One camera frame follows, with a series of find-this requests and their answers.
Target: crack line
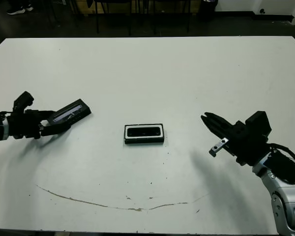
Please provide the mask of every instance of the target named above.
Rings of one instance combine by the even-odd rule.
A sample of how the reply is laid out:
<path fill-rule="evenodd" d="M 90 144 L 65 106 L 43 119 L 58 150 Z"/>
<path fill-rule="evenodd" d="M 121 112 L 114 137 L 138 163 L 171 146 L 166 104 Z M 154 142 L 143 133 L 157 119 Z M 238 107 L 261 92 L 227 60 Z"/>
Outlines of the crack line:
<path fill-rule="evenodd" d="M 107 208 L 119 209 L 119 210 L 135 210 L 135 211 L 154 210 L 154 209 L 161 208 L 161 207 L 168 207 L 168 206 L 174 206 L 174 205 L 180 205 L 180 204 L 192 204 L 192 203 L 195 203 L 198 200 L 200 200 L 201 198 L 204 198 L 204 197 L 206 197 L 207 195 L 210 194 L 210 193 L 207 193 L 207 194 L 203 195 L 202 197 L 199 197 L 196 200 L 194 200 L 193 202 L 189 202 L 189 203 L 185 202 L 185 203 L 163 204 L 163 205 L 155 206 L 153 208 L 121 208 L 121 207 L 115 207 L 115 206 L 106 206 L 106 205 L 102 205 L 102 204 L 98 204 L 98 203 L 92 203 L 92 202 L 87 202 L 87 201 L 83 201 L 83 200 L 79 200 L 79 199 L 74 199 L 74 198 L 62 196 L 62 195 L 59 195 L 57 193 L 51 192 L 48 189 L 42 188 L 42 187 L 38 186 L 37 184 L 36 184 L 36 186 L 38 188 L 40 188 L 41 190 L 45 191 L 45 192 L 48 192 L 48 193 L 50 193 L 52 195 L 55 195 L 55 196 L 60 197 L 60 198 L 63 198 L 63 199 L 72 200 L 72 201 L 80 202 L 80 203 L 91 204 L 91 205 L 95 205 L 95 206 L 98 206 L 98 207 L 107 207 Z"/>

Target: gray floor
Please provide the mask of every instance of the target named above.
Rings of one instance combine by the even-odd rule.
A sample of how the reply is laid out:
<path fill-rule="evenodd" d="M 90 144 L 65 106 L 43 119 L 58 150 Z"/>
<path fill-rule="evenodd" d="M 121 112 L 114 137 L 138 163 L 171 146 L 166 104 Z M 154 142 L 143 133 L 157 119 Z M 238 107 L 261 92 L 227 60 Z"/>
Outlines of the gray floor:
<path fill-rule="evenodd" d="M 129 37 L 127 17 L 124 15 L 101 16 L 100 33 L 96 33 L 94 15 L 82 16 L 75 24 L 69 6 L 53 3 L 59 22 L 49 24 L 41 0 L 33 0 L 35 10 L 9 16 L 6 0 L 0 0 L 0 43 L 14 37 Z M 295 38 L 295 26 L 288 21 L 253 20 L 251 17 L 215 17 L 200 22 L 196 16 L 186 30 L 186 16 L 163 14 L 157 17 L 157 33 L 153 33 L 153 18 L 133 14 L 131 37 L 167 36 L 237 36 L 237 35 L 289 35 Z"/>

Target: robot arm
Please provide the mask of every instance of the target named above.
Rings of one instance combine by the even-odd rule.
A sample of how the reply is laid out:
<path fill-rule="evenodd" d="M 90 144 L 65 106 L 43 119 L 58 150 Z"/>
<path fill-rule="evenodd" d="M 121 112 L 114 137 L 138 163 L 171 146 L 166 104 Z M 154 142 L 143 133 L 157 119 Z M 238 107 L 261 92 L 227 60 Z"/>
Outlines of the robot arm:
<path fill-rule="evenodd" d="M 68 130 L 68 122 L 43 126 L 41 121 L 47 120 L 54 111 L 25 110 L 31 106 L 34 98 L 28 93 L 22 93 L 15 101 L 12 112 L 0 112 L 0 141 L 9 136 L 15 139 L 39 139 L 40 136 L 60 134 Z"/>
<path fill-rule="evenodd" d="M 221 139 L 209 153 L 215 157 L 223 148 L 236 156 L 240 165 L 251 166 L 270 193 L 278 233 L 295 236 L 295 154 L 287 147 L 267 143 L 271 127 L 266 113 L 258 111 L 245 124 L 237 121 L 234 125 L 213 113 L 205 113 L 201 118 Z"/>

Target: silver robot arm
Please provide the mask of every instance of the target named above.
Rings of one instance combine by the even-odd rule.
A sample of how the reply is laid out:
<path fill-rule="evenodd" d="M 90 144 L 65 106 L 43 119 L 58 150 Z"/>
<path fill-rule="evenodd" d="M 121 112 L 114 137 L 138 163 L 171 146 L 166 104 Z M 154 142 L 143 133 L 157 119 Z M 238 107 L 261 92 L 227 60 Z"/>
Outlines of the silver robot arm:
<path fill-rule="evenodd" d="M 269 191 L 277 232 L 284 236 L 295 236 L 295 184 L 288 184 L 279 179 L 264 166 L 269 155 L 271 154 L 254 166 L 252 171 L 260 176 Z"/>
<path fill-rule="evenodd" d="M 201 118 L 221 139 L 209 153 L 215 157 L 225 149 L 236 156 L 240 165 L 251 166 L 270 193 L 277 232 L 295 236 L 295 154 L 282 145 L 267 143 L 271 127 L 266 113 L 258 111 L 245 123 L 237 121 L 234 125 L 213 113 L 205 113 Z"/>

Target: shoe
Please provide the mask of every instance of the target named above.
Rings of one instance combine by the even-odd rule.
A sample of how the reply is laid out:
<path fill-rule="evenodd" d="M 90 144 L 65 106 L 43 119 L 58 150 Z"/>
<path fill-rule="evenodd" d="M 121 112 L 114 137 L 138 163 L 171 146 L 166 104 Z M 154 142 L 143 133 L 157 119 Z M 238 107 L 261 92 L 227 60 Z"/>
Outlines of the shoe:
<path fill-rule="evenodd" d="M 27 6 L 24 7 L 26 11 L 33 11 L 34 7 L 32 7 L 31 4 L 28 4 Z"/>
<path fill-rule="evenodd" d="M 6 13 L 9 15 L 23 14 L 24 12 L 25 12 L 25 9 L 22 6 L 18 8 L 11 8 L 10 10 L 6 11 Z"/>

